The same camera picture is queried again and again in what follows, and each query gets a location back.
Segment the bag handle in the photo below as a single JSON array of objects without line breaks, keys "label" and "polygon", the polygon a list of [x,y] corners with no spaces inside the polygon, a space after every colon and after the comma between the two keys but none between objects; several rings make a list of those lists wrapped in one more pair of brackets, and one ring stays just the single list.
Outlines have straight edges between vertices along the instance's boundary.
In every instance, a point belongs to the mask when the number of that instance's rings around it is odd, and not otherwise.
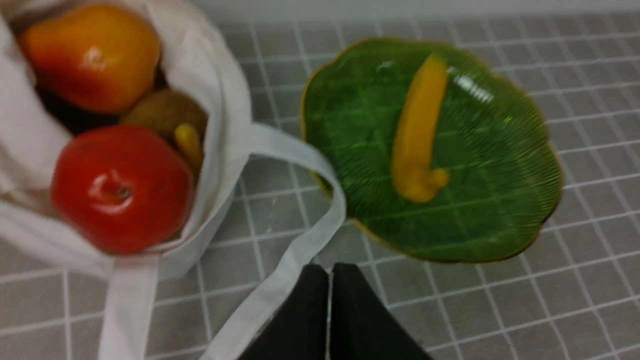
[{"label": "bag handle", "polygon": [[154,253],[116,258],[107,290],[98,360],[145,358],[160,257]]},{"label": "bag handle", "polygon": [[346,217],[346,199],[340,183],[329,162],[313,147],[262,124],[252,124],[245,141],[236,146],[244,152],[248,149],[252,154],[289,161],[317,172],[331,184],[333,200],[329,211],[291,243],[276,270],[234,311],[200,360],[235,360],[240,357],[289,296],[302,268],[331,240]]}]

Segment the tiled surface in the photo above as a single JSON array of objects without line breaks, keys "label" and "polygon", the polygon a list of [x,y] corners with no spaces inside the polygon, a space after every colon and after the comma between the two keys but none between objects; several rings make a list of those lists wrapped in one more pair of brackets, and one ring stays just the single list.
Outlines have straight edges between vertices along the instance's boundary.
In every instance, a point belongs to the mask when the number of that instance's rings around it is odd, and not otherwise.
[{"label": "tiled surface", "polygon": [[[346,224],[316,262],[358,263],[437,360],[640,357],[640,13],[222,29],[256,121],[294,136],[305,80],[367,37],[453,42],[530,91],[566,170],[562,201],[530,249],[496,264],[424,264]],[[327,205],[306,171],[252,159],[200,264],[160,284],[148,358],[197,359]],[[0,357],[95,359],[104,292],[0,241]]]}]

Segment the yellow pepper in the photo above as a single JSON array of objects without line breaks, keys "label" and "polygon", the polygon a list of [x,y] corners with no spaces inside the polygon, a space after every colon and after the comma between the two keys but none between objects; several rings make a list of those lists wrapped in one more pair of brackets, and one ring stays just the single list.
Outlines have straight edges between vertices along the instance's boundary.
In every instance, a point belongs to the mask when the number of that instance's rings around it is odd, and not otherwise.
[{"label": "yellow pepper", "polygon": [[431,201],[451,178],[446,169],[431,169],[433,138],[449,81],[447,68],[436,54],[422,64],[409,87],[394,141],[394,188],[417,204]]},{"label": "yellow pepper", "polygon": [[196,128],[188,123],[181,124],[175,128],[173,132],[173,139],[175,140],[178,149],[187,158],[191,169],[193,170],[196,178],[200,174],[202,168],[202,161],[204,155],[202,154],[202,147],[200,146],[200,135]]}]

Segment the green glass plate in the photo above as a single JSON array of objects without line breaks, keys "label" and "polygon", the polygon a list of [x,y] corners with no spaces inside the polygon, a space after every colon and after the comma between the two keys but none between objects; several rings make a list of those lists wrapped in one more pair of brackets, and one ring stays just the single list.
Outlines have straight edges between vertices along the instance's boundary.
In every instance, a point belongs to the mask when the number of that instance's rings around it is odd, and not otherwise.
[{"label": "green glass plate", "polygon": [[[395,192],[391,151],[413,75],[432,52],[450,66],[433,167],[449,169],[451,181],[418,205]],[[561,171],[533,102],[447,44],[372,39],[350,47],[309,80],[301,122],[303,138],[333,165],[348,215],[413,258],[477,263],[517,255],[561,196]]]}]

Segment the white tote bag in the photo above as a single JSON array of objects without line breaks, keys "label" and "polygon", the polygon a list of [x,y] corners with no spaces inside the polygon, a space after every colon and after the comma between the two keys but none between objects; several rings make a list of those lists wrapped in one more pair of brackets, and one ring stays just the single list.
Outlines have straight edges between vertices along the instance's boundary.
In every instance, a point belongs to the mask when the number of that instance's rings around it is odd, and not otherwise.
[{"label": "white tote bag", "polygon": [[198,261],[232,202],[249,155],[290,161],[323,176],[332,205],[297,237],[276,270],[229,318],[202,360],[237,359],[291,292],[301,269],[342,225],[346,203],[327,160],[276,129],[252,123],[248,86],[216,28],[182,0],[120,0],[155,27],[163,45],[161,68],[172,88],[209,114],[205,161],[196,201],[178,240],[136,256],[105,255],[61,222],[46,190],[54,164],[71,136],[39,103],[35,80],[8,24],[60,13],[82,0],[0,0],[0,236],[54,266],[109,280],[99,360],[142,360],[158,281],[180,277]]}]

